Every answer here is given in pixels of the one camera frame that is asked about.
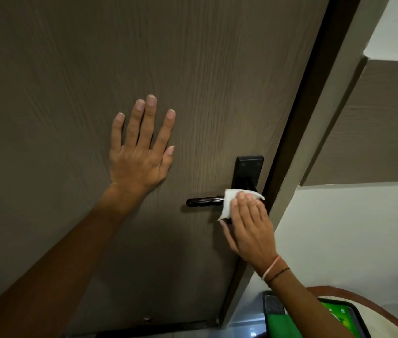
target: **wooden door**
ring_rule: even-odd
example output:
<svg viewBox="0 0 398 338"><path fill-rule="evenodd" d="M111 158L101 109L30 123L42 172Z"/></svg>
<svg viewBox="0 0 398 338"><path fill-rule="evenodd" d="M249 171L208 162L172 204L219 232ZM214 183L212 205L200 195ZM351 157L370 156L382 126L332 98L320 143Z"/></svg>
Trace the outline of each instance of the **wooden door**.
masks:
<svg viewBox="0 0 398 338"><path fill-rule="evenodd" d="M112 119L152 93L173 166L68 330L216 318L237 257L220 209L185 200L223 194L239 155L265 157L263 189L327 2L0 0L0 293L100 197Z"/></svg>

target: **fingernail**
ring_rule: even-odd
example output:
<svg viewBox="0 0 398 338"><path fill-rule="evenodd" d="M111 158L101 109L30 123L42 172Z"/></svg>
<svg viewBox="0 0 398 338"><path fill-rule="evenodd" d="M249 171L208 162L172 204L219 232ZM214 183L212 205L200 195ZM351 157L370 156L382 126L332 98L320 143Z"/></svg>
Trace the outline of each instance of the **fingernail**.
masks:
<svg viewBox="0 0 398 338"><path fill-rule="evenodd" d="M172 109L168 110L168 113L166 114L166 117L170 120L175 119L175 111L173 111Z"/></svg>
<svg viewBox="0 0 398 338"><path fill-rule="evenodd" d="M155 97L154 95L147 96L147 105L149 107L153 107L155 105L156 101L157 101L157 97Z"/></svg>
<svg viewBox="0 0 398 338"><path fill-rule="evenodd" d="M139 111L143 111L144 110L144 104L145 104L146 102L144 101L144 100L137 100L136 101L136 108L139 110Z"/></svg>
<svg viewBox="0 0 398 338"><path fill-rule="evenodd" d="M117 113L117 115L116 115L116 119L119 121L119 122L122 122L123 120L124 120L124 114L123 113Z"/></svg>

